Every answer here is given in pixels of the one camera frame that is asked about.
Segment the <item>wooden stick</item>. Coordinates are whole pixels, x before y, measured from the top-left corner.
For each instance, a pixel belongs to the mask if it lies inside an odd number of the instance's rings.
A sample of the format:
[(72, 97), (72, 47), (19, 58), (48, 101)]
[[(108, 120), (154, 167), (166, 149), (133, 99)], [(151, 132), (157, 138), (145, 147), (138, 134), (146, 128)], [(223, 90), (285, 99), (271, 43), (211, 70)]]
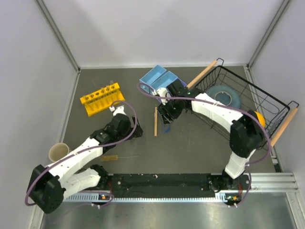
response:
[(157, 107), (154, 109), (154, 137), (157, 136), (157, 126), (158, 126), (158, 110)]

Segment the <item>blue safety glasses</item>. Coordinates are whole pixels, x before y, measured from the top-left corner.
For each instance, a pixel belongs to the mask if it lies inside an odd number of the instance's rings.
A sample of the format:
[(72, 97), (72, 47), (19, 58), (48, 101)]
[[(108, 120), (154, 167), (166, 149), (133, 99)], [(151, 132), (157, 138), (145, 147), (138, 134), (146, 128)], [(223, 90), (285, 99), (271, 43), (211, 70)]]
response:
[(166, 117), (162, 117), (163, 119), (163, 133), (168, 133), (171, 129), (171, 120)]

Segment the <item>test tube brush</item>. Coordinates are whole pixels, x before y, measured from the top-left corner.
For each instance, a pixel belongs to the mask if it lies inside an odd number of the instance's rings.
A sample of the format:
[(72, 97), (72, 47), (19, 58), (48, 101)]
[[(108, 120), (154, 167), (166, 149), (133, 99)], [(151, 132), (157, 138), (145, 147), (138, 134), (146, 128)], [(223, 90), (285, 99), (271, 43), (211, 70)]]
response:
[(130, 159), (130, 158), (136, 158), (139, 156), (118, 156), (118, 155), (110, 155), (110, 156), (102, 156), (101, 161), (106, 162), (106, 161), (116, 161), (118, 159)]

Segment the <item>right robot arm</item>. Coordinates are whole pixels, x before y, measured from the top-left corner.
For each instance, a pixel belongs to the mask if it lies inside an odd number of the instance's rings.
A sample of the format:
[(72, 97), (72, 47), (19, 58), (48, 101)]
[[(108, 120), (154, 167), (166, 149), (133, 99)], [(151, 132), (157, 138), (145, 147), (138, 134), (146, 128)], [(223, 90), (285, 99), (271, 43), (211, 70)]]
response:
[(265, 130), (265, 118), (257, 111), (243, 111), (216, 100), (211, 93), (198, 88), (188, 90), (179, 80), (169, 87), (160, 87), (152, 94), (158, 96), (161, 104), (158, 111), (166, 122), (177, 119), (182, 110), (191, 110), (208, 117), (229, 133), (231, 155), (222, 172), (222, 182), (226, 188), (235, 188), (245, 171), (251, 156), (263, 144), (269, 141)]

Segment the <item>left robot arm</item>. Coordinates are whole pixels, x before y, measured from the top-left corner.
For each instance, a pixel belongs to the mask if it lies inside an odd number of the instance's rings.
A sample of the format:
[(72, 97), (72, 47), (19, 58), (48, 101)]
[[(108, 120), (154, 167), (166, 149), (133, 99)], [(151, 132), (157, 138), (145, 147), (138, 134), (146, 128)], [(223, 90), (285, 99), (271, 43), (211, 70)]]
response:
[(97, 165), (81, 171), (90, 161), (102, 156), (117, 144), (141, 137), (138, 118), (118, 113), (104, 128), (94, 131), (78, 148), (57, 162), (36, 166), (31, 174), (26, 199), (33, 200), (44, 213), (50, 214), (68, 197), (108, 184), (107, 172)]

